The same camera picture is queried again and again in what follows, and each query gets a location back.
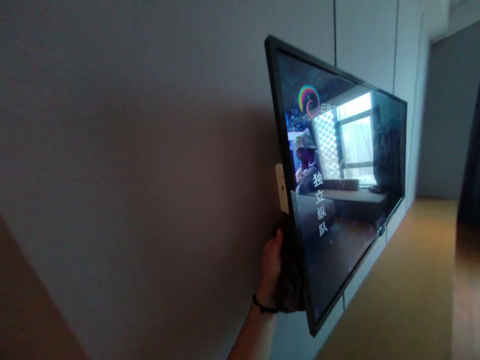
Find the wrist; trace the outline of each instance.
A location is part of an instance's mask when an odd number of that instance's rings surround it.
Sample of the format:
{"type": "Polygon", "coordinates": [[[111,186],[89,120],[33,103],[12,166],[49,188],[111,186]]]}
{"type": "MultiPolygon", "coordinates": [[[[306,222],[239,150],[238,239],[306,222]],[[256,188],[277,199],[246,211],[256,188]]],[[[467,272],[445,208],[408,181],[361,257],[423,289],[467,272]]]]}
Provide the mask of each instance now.
{"type": "Polygon", "coordinates": [[[270,290],[269,287],[267,286],[262,286],[258,288],[258,290],[255,293],[256,299],[258,302],[263,305],[264,307],[267,308],[276,308],[276,302],[275,302],[275,292],[270,290]]]}

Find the tv screen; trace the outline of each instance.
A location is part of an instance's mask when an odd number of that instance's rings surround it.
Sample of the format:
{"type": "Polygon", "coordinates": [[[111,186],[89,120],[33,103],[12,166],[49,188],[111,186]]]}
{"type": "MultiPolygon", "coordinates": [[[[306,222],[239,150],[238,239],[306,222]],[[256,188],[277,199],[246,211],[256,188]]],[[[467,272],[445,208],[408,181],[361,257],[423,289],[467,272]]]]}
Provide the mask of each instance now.
{"type": "Polygon", "coordinates": [[[404,197],[407,103],[272,36],[265,49],[315,336],[404,197]]]}

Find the hand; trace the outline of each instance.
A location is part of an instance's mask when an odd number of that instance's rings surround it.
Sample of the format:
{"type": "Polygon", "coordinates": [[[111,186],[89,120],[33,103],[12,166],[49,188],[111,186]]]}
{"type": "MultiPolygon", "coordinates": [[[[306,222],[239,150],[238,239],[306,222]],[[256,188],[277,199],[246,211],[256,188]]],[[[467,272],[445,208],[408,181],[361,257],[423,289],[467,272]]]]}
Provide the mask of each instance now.
{"type": "Polygon", "coordinates": [[[284,235],[278,229],[275,237],[272,237],[263,247],[263,259],[261,265],[260,287],[256,292],[258,302],[269,308],[275,308],[275,290],[279,281],[280,270],[282,269],[282,260],[280,251],[284,235]]]}

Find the colorful logo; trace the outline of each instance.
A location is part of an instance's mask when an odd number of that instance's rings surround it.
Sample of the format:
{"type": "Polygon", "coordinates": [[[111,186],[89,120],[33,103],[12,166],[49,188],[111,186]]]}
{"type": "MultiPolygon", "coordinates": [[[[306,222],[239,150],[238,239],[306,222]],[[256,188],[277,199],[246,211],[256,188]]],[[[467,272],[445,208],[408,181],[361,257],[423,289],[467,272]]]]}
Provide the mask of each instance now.
{"type": "Polygon", "coordinates": [[[320,113],[320,96],[317,90],[311,85],[304,85],[298,93],[298,106],[303,113],[306,111],[310,118],[316,117],[320,113]]]}

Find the floor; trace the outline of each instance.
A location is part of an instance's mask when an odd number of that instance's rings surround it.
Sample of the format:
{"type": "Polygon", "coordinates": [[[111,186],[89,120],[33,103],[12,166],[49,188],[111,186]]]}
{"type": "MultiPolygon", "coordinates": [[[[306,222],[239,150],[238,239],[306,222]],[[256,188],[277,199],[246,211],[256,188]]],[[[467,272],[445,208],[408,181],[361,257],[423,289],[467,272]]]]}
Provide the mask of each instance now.
{"type": "Polygon", "coordinates": [[[456,231],[452,353],[480,360],[480,227],[466,224],[456,231]]]}
{"type": "Polygon", "coordinates": [[[418,199],[317,359],[451,359],[457,203],[418,199]]]}

